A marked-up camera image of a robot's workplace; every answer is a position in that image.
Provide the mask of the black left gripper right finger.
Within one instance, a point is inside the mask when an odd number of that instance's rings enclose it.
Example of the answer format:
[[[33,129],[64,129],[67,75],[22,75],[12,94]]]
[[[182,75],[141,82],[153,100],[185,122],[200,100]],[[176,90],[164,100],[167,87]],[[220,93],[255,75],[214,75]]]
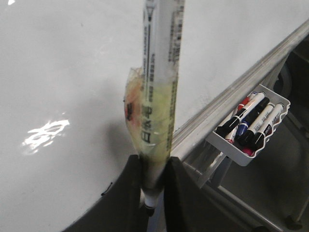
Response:
[[[168,232],[242,232],[200,191],[177,157],[164,170],[164,209]]]

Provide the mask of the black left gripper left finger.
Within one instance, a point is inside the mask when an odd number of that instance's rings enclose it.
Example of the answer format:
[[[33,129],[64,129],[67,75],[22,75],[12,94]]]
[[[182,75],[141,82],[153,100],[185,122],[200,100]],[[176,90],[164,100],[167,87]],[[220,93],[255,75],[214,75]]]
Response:
[[[120,176],[66,232],[145,232],[148,216],[140,207],[141,162],[129,156]]]

